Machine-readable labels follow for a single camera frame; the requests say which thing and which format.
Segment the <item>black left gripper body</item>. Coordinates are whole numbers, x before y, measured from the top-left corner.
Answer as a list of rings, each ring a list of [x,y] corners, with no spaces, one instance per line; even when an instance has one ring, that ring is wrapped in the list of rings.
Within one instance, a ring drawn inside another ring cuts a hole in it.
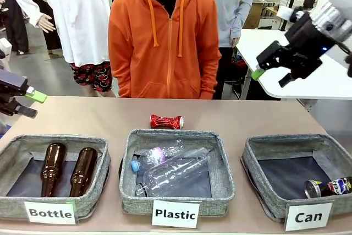
[[[20,104],[15,96],[25,96],[28,86],[27,78],[1,69],[1,106],[4,108],[16,108]]]

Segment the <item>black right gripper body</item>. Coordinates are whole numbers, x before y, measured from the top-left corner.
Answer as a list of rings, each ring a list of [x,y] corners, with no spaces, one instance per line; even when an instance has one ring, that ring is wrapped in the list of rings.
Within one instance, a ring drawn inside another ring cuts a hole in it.
[[[317,61],[336,44],[316,29],[308,12],[292,12],[288,21],[293,24],[285,34],[286,61]]]

